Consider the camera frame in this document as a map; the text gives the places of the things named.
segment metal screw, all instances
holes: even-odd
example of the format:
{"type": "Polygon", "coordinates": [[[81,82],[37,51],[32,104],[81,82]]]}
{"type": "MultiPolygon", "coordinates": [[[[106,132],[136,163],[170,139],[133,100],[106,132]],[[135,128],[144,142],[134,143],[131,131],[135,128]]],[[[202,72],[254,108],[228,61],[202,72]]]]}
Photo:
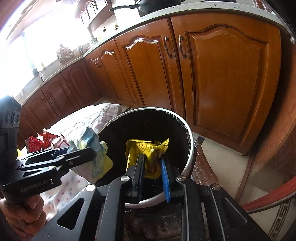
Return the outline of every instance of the metal screw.
{"type": "Polygon", "coordinates": [[[93,184],[87,185],[85,188],[88,192],[92,192],[93,190],[96,189],[96,186],[93,184]]]}
{"type": "Polygon", "coordinates": [[[183,175],[180,175],[180,176],[177,176],[177,179],[181,182],[185,181],[186,180],[186,177],[183,176],[183,175]]]}
{"type": "Polygon", "coordinates": [[[120,180],[121,181],[123,181],[123,182],[127,182],[127,181],[129,181],[129,176],[122,176],[121,178],[120,178],[120,180]]]}
{"type": "Polygon", "coordinates": [[[211,187],[212,187],[213,190],[219,190],[221,186],[219,184],[217,184],[217,183],[214,183],[214,184],[212,184],[211,187]]]}

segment camera lens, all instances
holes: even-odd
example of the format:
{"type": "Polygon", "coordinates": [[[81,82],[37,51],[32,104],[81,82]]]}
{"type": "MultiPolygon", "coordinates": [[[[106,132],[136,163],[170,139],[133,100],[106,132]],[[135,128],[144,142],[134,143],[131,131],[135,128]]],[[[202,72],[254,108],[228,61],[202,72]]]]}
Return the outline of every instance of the camera lens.
{"type": "Polygon", "coordinates": [[[11,124],[14,126],[15,124],[15,112],[12,112],[12,116],[11,116],[11,124]]]}
{"type": "Polygon", "coordinates": [[[9,110],[6,111],[6,114],[5,114],[5,123],[8,123],[9,122],[9,119],[10,119],[10,114],[9,114],[9,110]]]}

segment trash can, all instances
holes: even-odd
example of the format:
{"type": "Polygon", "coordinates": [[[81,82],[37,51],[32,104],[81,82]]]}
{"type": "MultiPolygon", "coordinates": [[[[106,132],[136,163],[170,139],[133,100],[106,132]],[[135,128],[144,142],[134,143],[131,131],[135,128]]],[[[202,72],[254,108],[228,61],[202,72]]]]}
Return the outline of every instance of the trash can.
{"type": "MultiPolygon", "coordinates": [[[[100,180],[97,186],[107,185],[126,172],[126,142],[129,139],[158,141],[170,138],[166,151],[172,166],[179,168],[182,175],[188,176],[193,165],[194,139],[186,121],[176,113],[156,107],[139,108],[123,113],[98,132],[100,141],[108,146],[107,155],[113,161],[113,168],[100,180]]],[[[145,208],[165,201],[164,193],[142,200],[139,204],[126,204],[127,208],[145,208]]]]}

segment wooden cabinet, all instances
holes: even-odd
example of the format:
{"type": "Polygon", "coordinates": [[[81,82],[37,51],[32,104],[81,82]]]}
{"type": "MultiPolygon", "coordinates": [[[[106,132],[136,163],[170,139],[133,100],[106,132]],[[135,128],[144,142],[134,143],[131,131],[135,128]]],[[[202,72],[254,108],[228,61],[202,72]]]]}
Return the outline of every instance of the wooden cabinet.
{"type": "Polygon", "coordinates": [[[192,131],[246,153],[275,95],[279,29],[224,13],[176,16],[171,21],[182,50],[186,121],[192,131]]]}
{"type": "Polygon", "coordinates": [[[54,76],[41,90],[60,119],[80,109],[62,73],[54,76]]]}
{"type": "Polygon", "coordinates": [[[97,48],[96,53],[98,57],[97,66],[102,77],[106,78],[105,81],[110,82],[115,101],[133,107],[137,103],[136,98],[123,67],[115,40],[113,39],[97,48]]]}
{"type": "Polygon", "coordinates": [[[38,133],[43,132],[43,128],[48,129],[59,121],[59,116],[56,114],[41,90],[34,93],[34,95],[25,103],[22,107],[22,112],[23,109],[26,110],[28,116],[33,120],[35,124],[33,129],[38,133]]]}
{"type": "Polygon", "coordinates": [[[139,106],[184,116],[178,57],[167,19],[138,27],[115,41],[139,106]]]}
{"type": "Polygon", "coordinates": [[[29,136],[37,136],[36,124],[23,107],[20,114],[20,130],[17,132],[17,145],[20,150],[25,146],[25,140],[29,136]]]}
{"type": "Polygon", "coordinates": [[[81,107],[92,105],[101,98],[83,59],[70,65],[62,74],[81,107]]]}
{"type": "Polygon", "coordinates": [[[108,79],[108,76],[103,68],[99,68],[97,63],[98,51],[97,49],[85,57],[85,63],[89,68],[94,83],[98,88],[101,96],[115,99],[115,93],[108,79]]]}

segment red curved edge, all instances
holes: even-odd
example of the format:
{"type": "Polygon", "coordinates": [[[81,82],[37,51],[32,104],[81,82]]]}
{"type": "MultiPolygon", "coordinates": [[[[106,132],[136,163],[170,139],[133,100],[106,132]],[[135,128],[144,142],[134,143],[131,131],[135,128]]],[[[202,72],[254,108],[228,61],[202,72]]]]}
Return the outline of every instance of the red curved edge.
{"type": "Polygon", "coordinates": [[[286,196],[292,194],[296,191],[296,176],[294,176],[290,181],[281,185],[277,189],[274,189],[272,192],[266,194],[265,196],[258,198],[254,201],[242,204],[241,207],[245,211],[254,210],[257,208],[264,207],[276,201],[279,201],[286,196]]]}

